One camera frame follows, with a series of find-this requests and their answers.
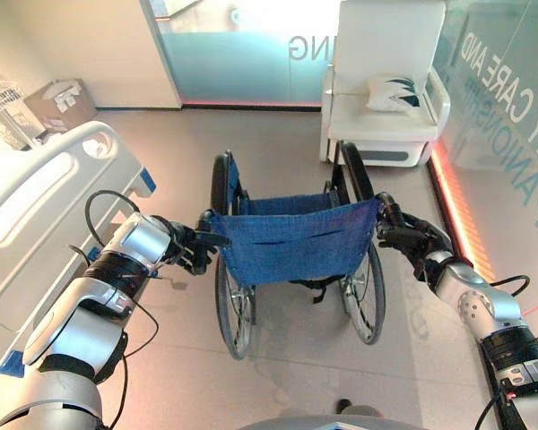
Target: glass wall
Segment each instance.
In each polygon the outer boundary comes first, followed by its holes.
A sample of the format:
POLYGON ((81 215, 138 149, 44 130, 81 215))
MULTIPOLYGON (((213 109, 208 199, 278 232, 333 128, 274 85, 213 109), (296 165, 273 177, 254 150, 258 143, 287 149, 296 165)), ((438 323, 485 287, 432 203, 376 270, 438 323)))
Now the glass wall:
POLYGON ((538 0, 449 2, 435 66, 452 111, 433 162, 464 253, 489 280, 532 278, 538 336, 538 0))
POLYGON ((340 0, 151 0, 184 103, 320 105, 340 0))

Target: gray floor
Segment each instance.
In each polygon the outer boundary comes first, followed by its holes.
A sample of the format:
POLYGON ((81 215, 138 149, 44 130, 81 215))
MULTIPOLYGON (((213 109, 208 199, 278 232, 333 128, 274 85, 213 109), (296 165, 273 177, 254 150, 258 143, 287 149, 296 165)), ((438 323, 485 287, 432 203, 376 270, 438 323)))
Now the gray floor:
MULTIPOLYGON (((158 189, 139 199, 143 211, 189 226, 209 204, 213 158, 232 149, 243 183, 257 197, 317 193, 330 175, 318 161, 317 113, 242 111, 103 112, 149 169, 158 189)), ((391 193, 415 215, 439 223, 425 168, 371 168, 377 191, 391 193)), ((258 290, 252 357, 232 360, 221 340, 214 271, 192 277, 166 268, 142 303, 161 331, 129 360, 126 410, 117 428, 234 429, 261 419, 330 413, 347 397, 386 417, 432 429, 473 428, 489 394, 469 333, 455 313, 398 253, 380 250, 387 309, 381 340, 360 343, 331 290, 320 305, 301 286, 258 290)), ((135 312, 130 344, 152 323, 135 312)), ((0 378, 0 385, 14 384, 0 378)), ((122 370, 100 387, 111 422, 122 370)), ((482 427, 496 428, 491 420, 482 427)))

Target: black cable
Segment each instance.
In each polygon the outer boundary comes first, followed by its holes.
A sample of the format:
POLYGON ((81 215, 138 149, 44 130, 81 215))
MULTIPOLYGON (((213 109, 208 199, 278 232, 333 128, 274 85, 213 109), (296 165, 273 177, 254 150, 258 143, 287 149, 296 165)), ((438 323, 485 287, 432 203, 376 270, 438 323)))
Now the black cable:
POLYGON ((484 421, 484 418, 486 418, 488 411, 490 410, 490 408, 492 408, 492 405, 494 405, 494 403, 496 403, 500 399, 501 395, 502 389, 499 386, 494 395, 492 396, 492 399, 490 399, 490 401, 488 402, 488 405, 486 405, 486 408, 484 408, 481 415, 478 417, 478 421, 476 422, 476 426, 474 426, 474 430, 480 430, 482 422, 484 421))
POLYGON ((124 411, 124 406, 126 404, 126 394, 127 394, 127 361, 126 361, 126 356, 122 357, 122 362, 124 363, 124 390, 122 390, 122 400, 119 402, 119 409, 117 410, 117 415, 114 418, 114 421, 109 426, 110 429, 113 429, 116 426, 117 421, 122 416, 122 412, 124 411))
POLYGON ((512 293, 512 297, 516 297, 522 291, 524 291, 526 289, 526 287, 528 287, 528 285, 530 284, 530 278, 528 276, 526 276, 526 275, 512 276, 512 277, 506 278, 504 280, 497 280, 496 282, 492 282, 490 284, 490 286, 491 287, 497 287, 498 285, 508 284, 509 282, 514 282, 515 280, 524 280, 524 284, 522 284, 522 286, 519 289, 517 289, 514 293, 512 293))
POLYGON ((160 325, 158 324, 157 320, 155 318, 153 318, 153 315, 150 314, 142 305, 140 305, 139 303, 137 303, 135 300, 132 299, 132 301, 137 305, 137 307, 139 307, 140 309, 142 309, 145 314, 147 316, 150 317, 150 319, 153 321, 153 323, 155 324, 155 331, 153 332, 153 335, 147 340, 145 341, 145 343, 138 349, 135 349, 134 351, 128 353, 128 354, 124 354, 124 357, 127 357, 127 358, 130 358, 133 354, 141 351, 142 349, 144 349, 145 347, 147 347, 149 345, 149 343, 155 339, 155 337, 157 336, 158 334, 158 331, 160 331, 160 325))
POLYGON ((86 224, 88 225, 88 229, 90 230, 91 235, 93 236, 94 239, 96 239, 96 242, 98 242, 101 245, 101 247, 104 247, 105 245, 101 241, 101 238, 100 236, 98 236, 98 232, 96 231, 96 228, 93 226, 93 223, 91 222, 90 208, 91 208, 91 203, 93 202, 93 199, 103 194, 115 195, 116 197, 119 197, 120 199, 122 199, 124 202, 127 202, 127 204, 131 206, 134 212, 140 211, 140 208, 138 208, 138 206, 134 202, 129 200, 123 194, 118 193, 117 191, 99 190, 99 191, 96 191, 94 194, 92 194, 90 197, 88 197, 88 200, 86 201, 86 207, 85 207, 86 224))
POLYGON ((86 266, 90 267, 90 259, 88 258, 88 256, 86 255, 84 251, 82 251, 80 248, 74 245, 68 245, 68 248, 70 248, 75 253, 81 255, 83 259, 86 261, 86 266))

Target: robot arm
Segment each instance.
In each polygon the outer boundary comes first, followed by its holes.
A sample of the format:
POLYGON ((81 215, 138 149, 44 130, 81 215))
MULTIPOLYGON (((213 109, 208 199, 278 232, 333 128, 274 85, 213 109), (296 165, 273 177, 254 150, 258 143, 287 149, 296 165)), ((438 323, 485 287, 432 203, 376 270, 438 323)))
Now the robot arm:
POLYGON ((0 429, 106 428, 96 384, 124 356, 124 328, 147 281, 165 263, 202 273, 211 262, 207 253, 225 244, 223 237, 133 213, 31 334, 23 354, 28 381, 0 429))
POLYGON ((538 339, 520 313, 518 302, 492 287, 465 258, 454 256, 449 238, 427 221, 402 213, 393 198, 382 193, 377 235, 381 247, 401 251, 426 281, 450 305, 482 344, 500 386, 512 396, 538 391, 538 339))

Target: blue fabric backrest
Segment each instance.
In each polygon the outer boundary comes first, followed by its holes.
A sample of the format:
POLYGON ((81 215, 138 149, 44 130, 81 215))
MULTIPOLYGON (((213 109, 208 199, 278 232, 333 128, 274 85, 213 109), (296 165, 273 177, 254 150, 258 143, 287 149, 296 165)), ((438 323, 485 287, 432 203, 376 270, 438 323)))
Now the blue fabric backrest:
MULTIPOLYGON (((286 203, 299 198, 307 196, 275 200, 286 203)), ((268 207, 270 201, 257 202, 268 207)), ((221 255, 241 287, 353 274, 369 249, 378 205, 372 199, 301 214, 217 214, 212 230, 231 240, 221 255)))

